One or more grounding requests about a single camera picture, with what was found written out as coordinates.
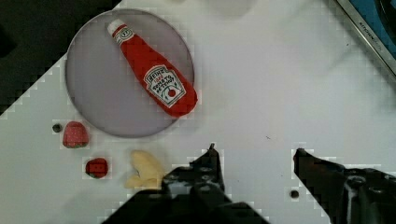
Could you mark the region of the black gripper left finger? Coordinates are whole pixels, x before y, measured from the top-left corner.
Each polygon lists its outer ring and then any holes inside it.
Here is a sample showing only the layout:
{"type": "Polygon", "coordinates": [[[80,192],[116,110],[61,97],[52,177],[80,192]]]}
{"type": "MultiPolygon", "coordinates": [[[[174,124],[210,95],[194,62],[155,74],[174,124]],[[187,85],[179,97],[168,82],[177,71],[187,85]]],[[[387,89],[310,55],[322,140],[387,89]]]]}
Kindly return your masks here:
{"type": "Polygon", "coordinates": [[[211,145],[159,189],[138,191],[102,224],[270,224],[247,203],[225,194],[219,153],[211,145]]]}

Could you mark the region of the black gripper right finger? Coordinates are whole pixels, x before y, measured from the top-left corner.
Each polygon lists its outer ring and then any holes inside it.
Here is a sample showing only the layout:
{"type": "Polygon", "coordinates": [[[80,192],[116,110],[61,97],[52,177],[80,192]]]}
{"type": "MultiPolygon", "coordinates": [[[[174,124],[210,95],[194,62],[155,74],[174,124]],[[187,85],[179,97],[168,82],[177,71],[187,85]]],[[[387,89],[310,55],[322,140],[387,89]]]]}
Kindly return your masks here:
{"type": "Polygon", "coordinates": [[[294,173],[332,224],[396,224],[396,179],[373,168],[346,168],[299,148],[294,173]]]}

